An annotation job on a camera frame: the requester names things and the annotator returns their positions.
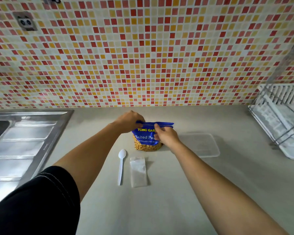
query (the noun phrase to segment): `mosaic tile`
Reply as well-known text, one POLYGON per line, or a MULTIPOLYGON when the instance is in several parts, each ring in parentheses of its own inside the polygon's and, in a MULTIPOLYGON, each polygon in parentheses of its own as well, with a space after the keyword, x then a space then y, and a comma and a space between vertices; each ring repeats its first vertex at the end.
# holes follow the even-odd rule
POLYGON ((248 104, 294 45, 294 0, 0 0, 0 16, 0 108, 248 104))

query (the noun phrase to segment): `right arm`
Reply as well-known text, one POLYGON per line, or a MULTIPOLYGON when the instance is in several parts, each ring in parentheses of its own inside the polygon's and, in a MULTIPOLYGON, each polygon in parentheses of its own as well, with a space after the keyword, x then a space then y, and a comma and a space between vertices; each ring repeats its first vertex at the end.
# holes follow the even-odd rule
POLYGON ((288 234, 247 194, 186 147, 171 127, 155 124, 155 139, 170 148, 218 234, 288 234))

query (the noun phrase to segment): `snack bag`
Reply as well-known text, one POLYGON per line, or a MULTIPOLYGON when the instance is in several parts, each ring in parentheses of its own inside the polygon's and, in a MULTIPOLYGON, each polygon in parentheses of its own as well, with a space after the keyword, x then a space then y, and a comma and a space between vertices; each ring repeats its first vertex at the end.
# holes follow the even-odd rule
POLYGON ((135 148, 137 150, 142 151, 155 151, 161 148, 162 143, 158 140, 155 140, 155 127, 154 124, 157 123, 161 128, 162 127, 172 127, 174 123, 169 122, 141 122, 137 121, 137 123, 141 123, 144 126, 142 128, 137 128, 132 131, 133 138, 135 141, 135 148))

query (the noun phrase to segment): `spoon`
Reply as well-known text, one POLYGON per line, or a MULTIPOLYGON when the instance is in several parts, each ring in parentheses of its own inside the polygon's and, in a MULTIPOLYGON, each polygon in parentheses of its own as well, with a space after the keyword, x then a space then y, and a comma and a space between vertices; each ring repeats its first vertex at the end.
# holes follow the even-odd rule
POLYGON ((118 179, 118 186, 121 185, 121 179, 122 179, 122 171, 123 171, 123 159, 126 157, 126 150, 122 149, 119 152, 119 158, 120 158, 120 168, 119 168, 119 179, 118 179))

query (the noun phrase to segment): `dish rack tray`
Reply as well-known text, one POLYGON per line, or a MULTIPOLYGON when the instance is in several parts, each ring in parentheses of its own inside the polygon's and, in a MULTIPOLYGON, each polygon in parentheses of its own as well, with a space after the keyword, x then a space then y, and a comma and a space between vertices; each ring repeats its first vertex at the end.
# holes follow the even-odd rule
POLYGON ((249 106, 252 115, 286 156, 294 159, 294 84, 260 84, 258 90, 249 106))

